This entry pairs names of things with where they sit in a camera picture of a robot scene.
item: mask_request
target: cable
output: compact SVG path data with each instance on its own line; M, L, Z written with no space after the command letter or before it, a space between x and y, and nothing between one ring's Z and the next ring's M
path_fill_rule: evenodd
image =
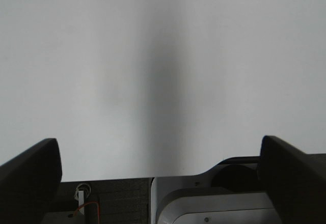
M97 202L97 201L89 201L89 202L86 202L84 203L83 205L79 206L74 212L73 212L73 216L76 216L78 211L85 207L86 205L89 205L89 204L96 204L97 205L97 223L100 224L100 204Z

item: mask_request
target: red wire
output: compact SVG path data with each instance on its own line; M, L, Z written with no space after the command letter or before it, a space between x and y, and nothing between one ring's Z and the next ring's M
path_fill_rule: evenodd
M85 207L86 205L89 205L89 204L96 204L97 205L97 223L100 224L100 204L97 202L97 201L89 201L89 202L86 202L84 203L83 205L79 206L74 212L73 212L73 216L76 216L78 211Z

